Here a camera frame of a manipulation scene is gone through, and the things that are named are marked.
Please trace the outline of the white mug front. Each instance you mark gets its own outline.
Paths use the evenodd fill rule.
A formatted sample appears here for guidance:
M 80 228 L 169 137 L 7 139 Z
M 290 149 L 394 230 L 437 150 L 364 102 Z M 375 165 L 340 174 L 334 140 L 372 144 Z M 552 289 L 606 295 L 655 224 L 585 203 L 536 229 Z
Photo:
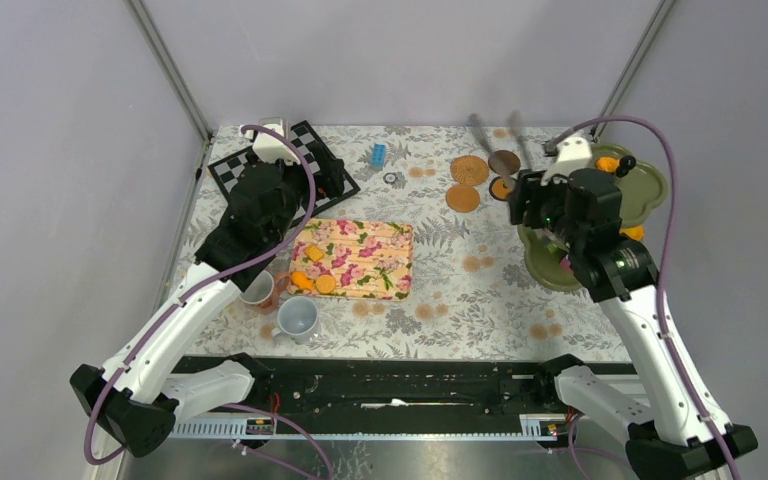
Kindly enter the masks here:
M 296 296 L 285 301 L 277 310 L 272 338 L 286 336 L 297 343 L 310 343 L 321 333 L 317 305 L 309 297 Z

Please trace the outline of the blue toy brick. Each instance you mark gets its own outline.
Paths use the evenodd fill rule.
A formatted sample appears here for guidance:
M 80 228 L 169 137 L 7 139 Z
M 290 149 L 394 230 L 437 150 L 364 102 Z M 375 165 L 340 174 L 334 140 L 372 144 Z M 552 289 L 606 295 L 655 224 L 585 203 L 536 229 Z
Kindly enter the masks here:
M 387 146 L 384 144 L 376 143 L 371 151 L 369 165 L 374 169 L 383 169 L 386 164 L 386 155 Z

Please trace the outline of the green three-tier stand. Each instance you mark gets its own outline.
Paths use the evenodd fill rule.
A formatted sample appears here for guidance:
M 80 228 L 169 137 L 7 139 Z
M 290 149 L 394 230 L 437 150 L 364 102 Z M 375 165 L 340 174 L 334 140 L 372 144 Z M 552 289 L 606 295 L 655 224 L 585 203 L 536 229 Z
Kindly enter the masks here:
M 595 167 L 595 161 L 602 156 L 617 159 L 629 156 L 625 147 L 613 144 L 592 144 L 593 159 L 589 167 Z M 638 160 L 636 166 L 624 177 L 615 177 L 615 184 L 622 193 L 620 218 L 622 228 L 643 225 L 650 213 L 659 207 L 667 197 L 668 182 L 662 173 L 649 163 Z M 573 292 L 581 289 L 580 283 L 572 272 L 563 269 L 559 262 L 566 252 L 550 244 L 532 229 L 520 225 L 517 227 L 520 241 L 524 245 L 525 268 L 541 286 L 560 292 Z

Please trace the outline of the plain orange coaster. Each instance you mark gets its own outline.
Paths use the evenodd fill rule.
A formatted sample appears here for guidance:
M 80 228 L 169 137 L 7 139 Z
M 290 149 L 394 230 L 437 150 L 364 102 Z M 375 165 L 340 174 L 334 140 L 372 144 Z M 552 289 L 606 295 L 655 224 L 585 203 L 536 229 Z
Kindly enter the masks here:
M 474 211 L 481 203 L 479 192 L 470 185 L 456 184 L 449 188 L 445 195 L 450 209 L 459 213 Z

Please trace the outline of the dark brown coaster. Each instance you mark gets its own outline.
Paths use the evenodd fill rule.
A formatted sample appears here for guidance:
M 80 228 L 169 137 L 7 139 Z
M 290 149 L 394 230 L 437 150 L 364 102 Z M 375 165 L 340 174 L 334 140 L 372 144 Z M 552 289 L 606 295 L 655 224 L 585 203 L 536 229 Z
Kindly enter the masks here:
M 521 160 L 510 150 L 496 150 L 488 156 L 489 168 L 498 175 L 515 175 L 521 167 Z

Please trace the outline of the round brown cookie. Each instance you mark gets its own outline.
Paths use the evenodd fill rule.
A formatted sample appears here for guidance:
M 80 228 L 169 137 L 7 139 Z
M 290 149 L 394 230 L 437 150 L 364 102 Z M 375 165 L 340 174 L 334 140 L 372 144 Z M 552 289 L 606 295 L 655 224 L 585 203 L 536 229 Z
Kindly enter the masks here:
M 339 282 L 333 275 L 320 275 L 314 280 L 314 291 L 317 295 L 333 295 L 338 287 Z

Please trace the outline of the woven tan coaster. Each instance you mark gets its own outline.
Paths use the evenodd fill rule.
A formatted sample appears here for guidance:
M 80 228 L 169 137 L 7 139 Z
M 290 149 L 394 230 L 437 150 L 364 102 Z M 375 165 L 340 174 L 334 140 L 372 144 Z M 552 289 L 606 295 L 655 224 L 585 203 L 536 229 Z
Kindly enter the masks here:
M 455 158 L 450 165 L 454 181 L 466 186 L 483 184 L 489 177 L 487 162 L 475 155 L 463 155 Z

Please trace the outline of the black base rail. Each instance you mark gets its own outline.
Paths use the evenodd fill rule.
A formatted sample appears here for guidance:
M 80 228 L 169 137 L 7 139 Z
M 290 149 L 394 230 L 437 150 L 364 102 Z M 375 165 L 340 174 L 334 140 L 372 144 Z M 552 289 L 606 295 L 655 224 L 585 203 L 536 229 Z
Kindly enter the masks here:
M 523 415 L 571 415 L 544 398 L 536 362 L 234 358 L 254 376 L 243 405 L 316 436 L 502 436 L 521 433 Z

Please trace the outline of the square orange cracker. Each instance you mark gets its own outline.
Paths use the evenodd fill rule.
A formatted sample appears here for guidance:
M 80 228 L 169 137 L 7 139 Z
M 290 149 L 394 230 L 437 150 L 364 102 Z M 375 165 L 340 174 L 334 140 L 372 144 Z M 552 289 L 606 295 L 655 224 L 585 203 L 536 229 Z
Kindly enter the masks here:
M 316 245 L 306 247 L 304 253 L 306 257 L 314 263 L 320 262 L 325 257 L 325 253 Z

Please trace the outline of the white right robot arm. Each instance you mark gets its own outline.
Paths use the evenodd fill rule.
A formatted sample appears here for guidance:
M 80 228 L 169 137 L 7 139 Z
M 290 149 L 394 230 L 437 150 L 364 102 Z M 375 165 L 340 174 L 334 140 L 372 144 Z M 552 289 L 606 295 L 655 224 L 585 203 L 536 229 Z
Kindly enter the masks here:
M 564 355 L 542 365 L 533 386 L 543 410 L 572 408 L 622 443 L 641 479 L 691 479 L 733 468 L 758 446 L 732 422 L 696 370 L 674 326 L 646 247 L 621 230 L 622 194 L 607 172 L 521 172 L 507 203 L 511 222 L 547 235 L 608 317 L 628 352 L 647 403 L 640 404 Z

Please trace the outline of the floral serving tray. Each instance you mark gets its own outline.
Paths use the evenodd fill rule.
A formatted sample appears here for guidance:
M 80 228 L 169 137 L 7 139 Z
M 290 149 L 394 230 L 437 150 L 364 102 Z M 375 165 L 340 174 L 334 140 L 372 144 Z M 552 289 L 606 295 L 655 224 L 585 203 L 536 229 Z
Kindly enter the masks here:
M 325 257 L 311 262 L 304 250 L 318 246 Z M 409 224 L 346 219 L 310 220 L 295 238 L 289 265 L 293 295 L 317 295 L 314 280 L 333 275 L 333 295 L 349 299 L 404 300 L 413 284 L 414 228 Z

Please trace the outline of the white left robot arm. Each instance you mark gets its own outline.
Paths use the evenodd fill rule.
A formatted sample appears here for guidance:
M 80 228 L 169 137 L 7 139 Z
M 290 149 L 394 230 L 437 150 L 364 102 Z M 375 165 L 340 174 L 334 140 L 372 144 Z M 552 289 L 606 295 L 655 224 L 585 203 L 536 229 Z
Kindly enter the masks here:
M 219 226 L 201 246 L 171 297 L 102 366 L 83 364 L 69 383 L 89 420 L 84 455 L 102 465 L 124 451 L 143 457 L 174 426 L 227 404 L 256 411 L 270 385 L 243 363 L 176 377 L 173 370 L 205 327 L 290 246 L 313 214 L 316 172 L 292 161 L 246 166 Z

